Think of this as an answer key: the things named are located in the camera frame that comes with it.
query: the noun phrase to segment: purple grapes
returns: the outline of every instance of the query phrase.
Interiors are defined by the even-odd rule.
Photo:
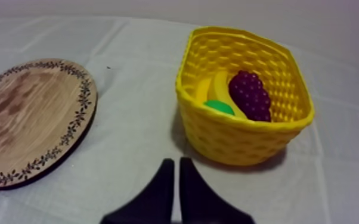
[[[228,84],[230,96],[250,120],[270,122],[271,100],[256,74],[239,71]]]

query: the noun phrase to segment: green ball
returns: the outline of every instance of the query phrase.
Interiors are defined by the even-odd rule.
[[[223,113],[226,113],[226,114],[230,114],[230,115],[235,115],[233,109],[226,103],[223,103],[221,101],[218,101],[218,100],[209,100],[209,101],[206,101],[204,103],[204,105],[208,106],[208,107],[211,107],[211,108],[214,108],[216,110],[219,110]]]

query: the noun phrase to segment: wood grain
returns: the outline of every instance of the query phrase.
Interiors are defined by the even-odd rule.
[[[0,187],[58,161],[86,128],[96,100],[91,76],[70,61],[30,61],[1,74]]]

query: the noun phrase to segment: decorative floral border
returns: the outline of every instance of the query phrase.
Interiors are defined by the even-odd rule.
[[[0,81],[8,77],[11,74],[19,73],[23,70],[28,69],[55,69],[60,68],[60,71],[65,71],[67,74],[75,76],[77,79],[81,80],[80,89],[81,92],[78,96],[78,103],[80,105],[80,109],[75,111],[74,119],[69,123],[67,127],[67,132],[65,135],[60,137],[60,142],[53,149],[50,149],[46,152],[46,154],[42,155],[40,158],[36,158],[32,162],[28,162],[27,166],[22,168],[21,170],[12,170],[9,173],[0,172],[0,186],[6,186],[10,182],[14,182],[16,180],[27,180],[28,175],[31,175],[34,170],[40,170],[48,161],[57,159],[57,156],[63,152],[61,146],[69,145],[70,141],[74,139],[74,133],[76,129],[81,126],[82,122],[85,121],[85,114],[88,107],[92,104],[89,99],[91,95],[91,91],[89,89],[91,85],[91,81],[87,79],[87,73],[84,71],[80,71],[76,69],[72,65],[64,64],[63,61],[48,61],[48,62],[29,62],[27,64],[23,64],[22,66],[16,66],[5,73],[0,75]]]

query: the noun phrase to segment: basket rim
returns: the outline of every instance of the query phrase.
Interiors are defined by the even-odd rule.
[[[209,34],[214,33],[214,34],[218,34],[218,35],[230,35],[230,36],[235,35],[235,36],[241,36],[241,37],[245,36],[245,35],[249,35],[253,38],[253,41],[263,43],[266,45],[268,44],[269,47],[271,47],[274,50],[276,50],[277,52],[281,53],[281,55],[286,57],[287,60],[290,60],[291,65],[292,65],[291,69],[297,73],[297,75],[299,76],[299,79],[301,81],[301,84],[303,85],[303,91],[305,91],[307,93],[307,97],[309,99],[308,104],[310,106],[309,113],[303,119],[295,120],[293,122],[257,122],[257,121],[243,119],[243,118],[239,118],[239,117],[232,116],[229,114],[225,114],[218,110],[214,110],[213,108],[207,107],[201,103],[196,102],[183,88],[182,82],[181,82],[181,77],[182,77],[183,70],[184,70],[184,64],[185,64],[185,61],[187,61],[188,53],[189,53],[193,39],[197,36],[203,35],[203,34],[197,35],[196,33],[202,32],[204,30],[209,30],[209,29],[216,30],[214,32],[208,32]],[[260,130],[266,130],[266,131],[270,130],[270,131],[275,131],[275,132],[303,129],[305,126],[308,126],[313,121],[314,114],[315,114],[314,104],[313,104],[313,101],[309,94],[308,88],[306,86],[304,78],[301,75],[301,72],[299,71],[298,66],[296,65],[296,61],[293,58],[290,51],[287,48],[285,48],[269,39],[262,38],[258,35],[247,32],[245,30],[225,28],[225,27],[215,27],[215,26],[207,26],[207,27],[200,27],[200,28],[194,29],[189,36],[187,46],[185,49],[185,53],[182,58],[181,67],[179,68],[179,71],[177,74],[177,78],[175,81],[175,90],[177,92],[177,97],[178,97],[179,101],[184,100],[185,102],[189,103],[194,109],[196,109],[199,113],[207,114],[207,116],[211,117],[212,119],[214,119],[217,122],[231,123],[231,125],[242,128],[242,129],[254,128],[254,129],[260,129]]]

